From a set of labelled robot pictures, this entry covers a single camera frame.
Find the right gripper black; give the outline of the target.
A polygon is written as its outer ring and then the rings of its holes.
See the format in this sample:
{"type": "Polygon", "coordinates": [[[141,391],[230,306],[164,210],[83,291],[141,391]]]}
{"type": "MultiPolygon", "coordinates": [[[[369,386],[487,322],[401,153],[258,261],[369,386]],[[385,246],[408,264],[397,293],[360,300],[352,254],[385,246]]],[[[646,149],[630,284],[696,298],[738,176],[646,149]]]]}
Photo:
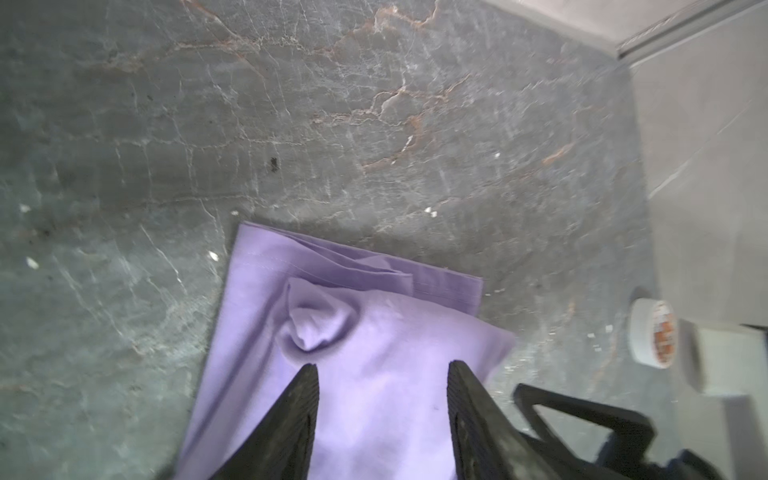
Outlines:
{"type": "Polygon", "coordinates": [[[527,384],[519,384],[513,401],[539,439],[556,451],[573,456],[549,424],[536,412],[543,406],[611,431],[595,465],[626,479],[722,480],[724,476],[707,460],[684,449],[660,465],[646,460],[645,452],[655,438],[655,429],[643,414],[569,397],[527,384]]]}

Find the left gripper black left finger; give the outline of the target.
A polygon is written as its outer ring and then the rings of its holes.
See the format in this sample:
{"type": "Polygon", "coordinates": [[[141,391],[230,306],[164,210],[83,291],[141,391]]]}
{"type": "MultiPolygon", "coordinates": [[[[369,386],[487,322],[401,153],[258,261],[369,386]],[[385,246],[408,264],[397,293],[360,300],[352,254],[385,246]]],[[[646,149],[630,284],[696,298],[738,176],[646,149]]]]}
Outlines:
{"type": "Polygon", "coordinates": [[[214,479],[308,478],[320,399],[317,366],[301,367],[214,479]]]}

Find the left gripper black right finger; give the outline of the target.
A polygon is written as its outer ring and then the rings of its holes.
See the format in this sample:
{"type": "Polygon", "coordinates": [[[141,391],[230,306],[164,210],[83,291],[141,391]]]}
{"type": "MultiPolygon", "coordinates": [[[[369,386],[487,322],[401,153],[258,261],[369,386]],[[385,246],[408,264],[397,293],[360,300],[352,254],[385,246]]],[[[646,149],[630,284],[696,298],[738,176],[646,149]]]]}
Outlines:
{"type": "Polygon", "coordinates": [[[449,364],[447,403],[459,479],[620,479],[520,433],[469,366],[449,364]]]}

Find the purple t-shirt with print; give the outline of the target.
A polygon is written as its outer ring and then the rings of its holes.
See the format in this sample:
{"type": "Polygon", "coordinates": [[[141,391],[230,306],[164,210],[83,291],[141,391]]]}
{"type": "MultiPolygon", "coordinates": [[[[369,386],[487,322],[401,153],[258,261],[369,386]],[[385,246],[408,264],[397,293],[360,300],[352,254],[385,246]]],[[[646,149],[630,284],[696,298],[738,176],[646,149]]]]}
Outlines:
{"type": "Polygon", "coordinates": [[[175,475],[210,477],[313,364],[313,479],[451,479],[448,368],[487,380],[512,333],[480,278],[242,223],[175,475]]]}

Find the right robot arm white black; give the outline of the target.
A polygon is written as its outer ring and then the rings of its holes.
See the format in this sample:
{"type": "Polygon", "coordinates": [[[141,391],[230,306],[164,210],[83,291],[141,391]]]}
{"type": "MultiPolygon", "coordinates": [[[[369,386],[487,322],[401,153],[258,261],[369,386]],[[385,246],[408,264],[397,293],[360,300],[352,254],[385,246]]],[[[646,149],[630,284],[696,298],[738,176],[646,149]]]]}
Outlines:
{"type": "MultiPolygon", "coordinates": [[[[763,327],[689,324],[687,379],[700,395],[723,401],[726,451],[738,479],[767,476],[767,331],[763,327]]],[[[716,466],[690,449],[665,466],[645,452],[656,436],[638,412],[520,384],[513,399],[535,437],[529,443],[564,479],[718,479],[716,466]],[[537,413],[543,406],[610,430],[597,458],[574,455],[537,413]]]]}

